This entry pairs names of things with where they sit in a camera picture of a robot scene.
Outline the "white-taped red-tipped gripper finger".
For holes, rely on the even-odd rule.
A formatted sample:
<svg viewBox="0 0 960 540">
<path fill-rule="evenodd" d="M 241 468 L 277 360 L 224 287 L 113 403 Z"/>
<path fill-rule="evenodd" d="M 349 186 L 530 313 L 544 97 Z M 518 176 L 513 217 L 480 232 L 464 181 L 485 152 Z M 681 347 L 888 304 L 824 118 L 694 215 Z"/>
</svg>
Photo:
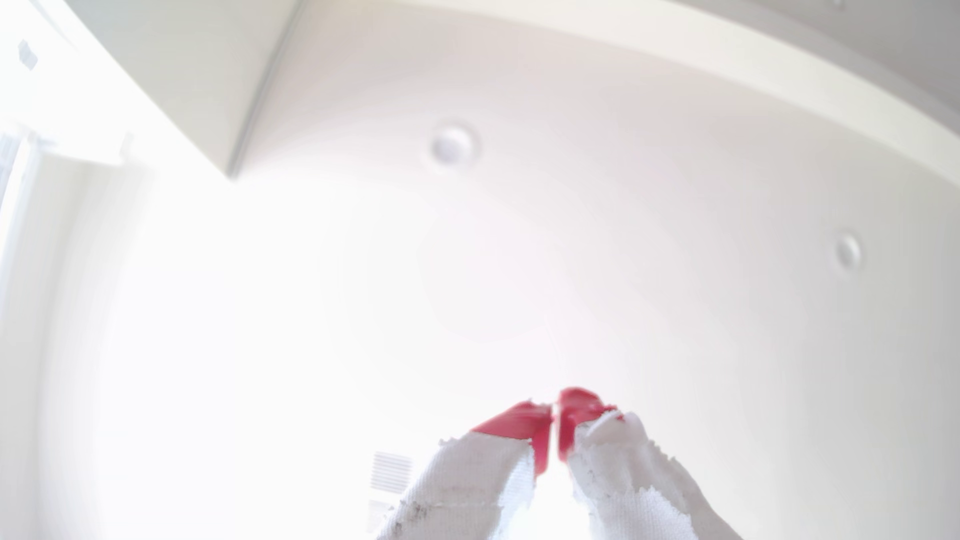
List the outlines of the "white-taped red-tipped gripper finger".
<svg viewBox="0 0 960 540">
<path fill-rule="evenodd" d="M 521 401 L 441 442 L 378 539 L 505 539 L 547 468 L 554 415 Z"/>
<path fill-rule="evenodd" d="M 593 539 L 740 539 L 640 417 L 580 387 L 560 391 L 558 457 Z"/>
</svg>

